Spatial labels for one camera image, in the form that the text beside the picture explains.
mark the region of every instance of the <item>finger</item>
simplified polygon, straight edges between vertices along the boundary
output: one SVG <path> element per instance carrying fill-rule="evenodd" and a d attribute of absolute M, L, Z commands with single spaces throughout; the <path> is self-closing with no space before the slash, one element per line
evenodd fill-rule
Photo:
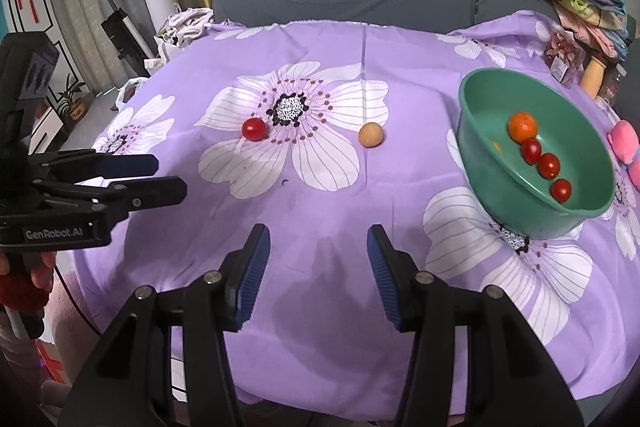
<path fill-rule="evenodd" d="M 44 264 L 40 264 L 31 269 L 31 282 L 33 282 L 33 285 L 36 286 L 36 288 L 46 288 L 51 277 L 51 269 L 44 266 Z"/>
<path fill-rule="evenodd" d="M 0 253 L 0 275 L 7 275 L 9 273 L 9 260 L 4 253 Z"/>
<path fill-rule="evenodd" d="M 42 262 L 47 268 L 53 268 L 56 265 L 56 253 L 55 252 L 42 252 L 40 254 Z"/>

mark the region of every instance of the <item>cherry tomato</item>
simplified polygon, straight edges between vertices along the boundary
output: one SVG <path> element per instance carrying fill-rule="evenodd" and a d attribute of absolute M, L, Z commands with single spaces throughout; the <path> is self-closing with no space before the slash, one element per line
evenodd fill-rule
<path fill-rule="evenodd" d="M 538 172 L 547 180 L 553 180 L 560 173 L 560 160 L 558 156 L 545 152 L 538 160 Z"/>
<path fill-rule="evenodd" d="M 536 137 L 538 122 L 528 112 L 520 111 L 509 119 L 507 132 L 514 142 L 522 143 L 527 138 Z"/>
<path fill-rule="evenodd" d="M 535 138 L 527 138 L 520 146 L 520 154 L 529 165 L 535 165 L 542 156 L 542 145 Z"/>
<path fill-rule="evenodd" d="M 267 136 L 267 125 L 261 118 L 249 118 L 242 124 L 242 136 L 251 142 L 259 142 Z"/>
<path fill-rule="evenodd" d="M 551 184 L 550 192 L 558 203 L 566 203 L 571 197 L 571 183 L 564 178 L 558 178 Z"/>

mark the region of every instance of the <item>potted plant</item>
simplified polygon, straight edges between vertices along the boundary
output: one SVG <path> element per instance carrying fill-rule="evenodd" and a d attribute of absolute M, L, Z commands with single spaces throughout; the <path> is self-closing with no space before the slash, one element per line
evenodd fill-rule
<path fill-rule="evenodd" d="M 76 82 L 75 84 L 69 85 L 69 79 L 67 77 L 66 85 L 67 88 L 64 91 L 58 92 L 58 96 L 60 97 L 58 113 L 60 117 L 68 116 L 71 121 L 78 123 L 86 114 L 86 105 L 82 97 L 75 99 L 75 96 L 82 92 L 82 88 L 86 83 Z"/>

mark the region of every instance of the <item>screw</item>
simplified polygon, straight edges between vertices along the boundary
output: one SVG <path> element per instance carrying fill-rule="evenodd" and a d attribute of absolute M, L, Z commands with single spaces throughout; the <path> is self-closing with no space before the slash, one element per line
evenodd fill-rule
<path fill-rule="evenodd" d="M 136 297 L 142 301 L 149 298 L 153 292 L 154 290 L 151 286 L 140 286 L 140 288 L 136 289 Z"/>
<path fill-rule="evenodd" d="M 212 270 L 210 272 L 206 272 L 206 274 L 204 274 L 202 278 L 207 284 L 214 284 L 216 282 L 222 281 L 222 273 L 220 273 L 218 270 Z"/>
<path fill-rule="evenodd" d="M 415 282 L 418 284 L 431 284 L 433 280 L 433 274 L 430 272 L 419 271 L 415 274 Z"/>
<path fill-rule="evenodd" d="M 504 297 L 504 291 L 502 291 L 502 288 L 499 288 L 498 286 L 489 285 L 484 289 L 484 291 L 486 291 L 486 294 L 492 299 L 501 299 Z"/>

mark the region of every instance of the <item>blue gripper pad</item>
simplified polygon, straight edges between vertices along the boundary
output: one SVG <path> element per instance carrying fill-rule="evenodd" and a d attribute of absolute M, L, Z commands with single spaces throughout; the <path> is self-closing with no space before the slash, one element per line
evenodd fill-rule
<path fill-rule="evenodd" d="M 383 254 L 383 246 L 376 237 L 373 227 L 370 227 L 367 232 L 367 254 L 373 270 L 373 277 L 376 279 L 380 299 L 385 308 L 386 318 L 393 323 L 397 330 L 400 328 L 402 320 L 398 286 Z"/>
<path fill-rule="evenodd" d="M 270 251 L 271 236 L 269 229 L 264 225 L 256 225 L 241 250 L 241 256 L 246 257 L 246 267 L 236 292 L 234 322 L 238 328 L 251 318 Z"/>

